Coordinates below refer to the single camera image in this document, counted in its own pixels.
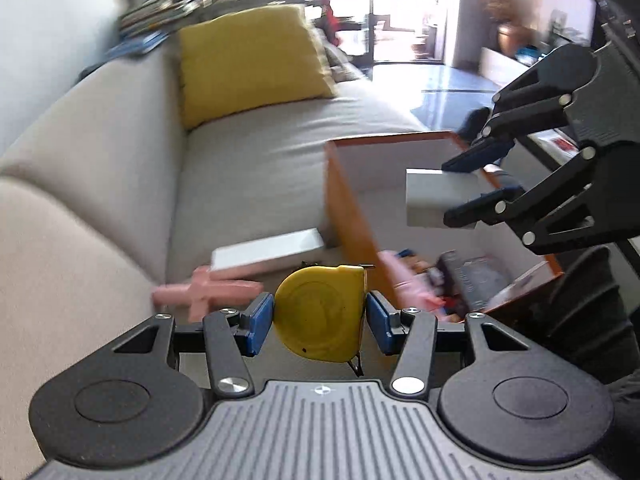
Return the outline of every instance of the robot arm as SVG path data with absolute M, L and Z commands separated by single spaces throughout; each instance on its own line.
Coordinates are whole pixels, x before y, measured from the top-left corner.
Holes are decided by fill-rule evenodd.
M 596 0 L 609 43 L 567 44 L 494 96 L 482 139 L 443 164 L 469 172 L 517 137 L 568 126 L 579 154 L 530 191 L 496 192 L 447 212 L 445 224 L 505 222 L 531 251 L 548 254 L 640 235 L 640 0 Z

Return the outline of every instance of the screw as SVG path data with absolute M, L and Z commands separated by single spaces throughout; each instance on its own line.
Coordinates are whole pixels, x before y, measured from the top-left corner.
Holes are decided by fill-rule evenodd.
M 558 99 L 560 106 L 567 106 L 571 102 L 571 94 L 561 95 Z
M 398 377 L 391 387 L 399 394 L 413 395 L 424 389 L 424 382 L 417 377 Z
M 582 150 L 582 158 L 584 160 L 591 160 L 594 156 L 596 156 L 596 149 L 591 146 L 587 146 Z
M 522 235 L 522 243 L 525 244 L 526 246 L 531 245 L 535 241 L 536 241 L 536 235 L 533 234 L 531 231 L 528 231 Z
M 218 381 L 218 388 L 226 394 L 241 394 L 249 389 L 249 382 L 241 377 L 225 377 Z

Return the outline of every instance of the pink cross-shaped object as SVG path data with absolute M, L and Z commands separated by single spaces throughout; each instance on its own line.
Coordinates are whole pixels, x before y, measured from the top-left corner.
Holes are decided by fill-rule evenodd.
M 191 283 L 160 285 L 151 294 L 155 306 L 189 305 L 189 322 L 202 321 L 216 307 L 241 306 L 262 292 L 262 284 L 243 280 L 216 280 L 209 267 L 198 267 Z

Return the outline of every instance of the sofa backrest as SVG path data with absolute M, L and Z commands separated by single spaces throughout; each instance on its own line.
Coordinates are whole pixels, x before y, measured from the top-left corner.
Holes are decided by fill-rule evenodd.
M 47 191 L 164 282 L 184 151 L 168 49 L 107 63 L 0 157 L 0 174 Z
M 54 375 L 153 314 L 154 284 L 52 196 L 0 178 L 0 478 L 43 461 L 28 409 Z

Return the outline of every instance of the yellow pillow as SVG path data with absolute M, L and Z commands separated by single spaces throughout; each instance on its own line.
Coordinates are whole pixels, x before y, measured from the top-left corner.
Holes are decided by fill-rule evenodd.
M 334 97 L 309 27 L 302 6 L 276 5 L 181 29 L 185 128 L 260 106 Z

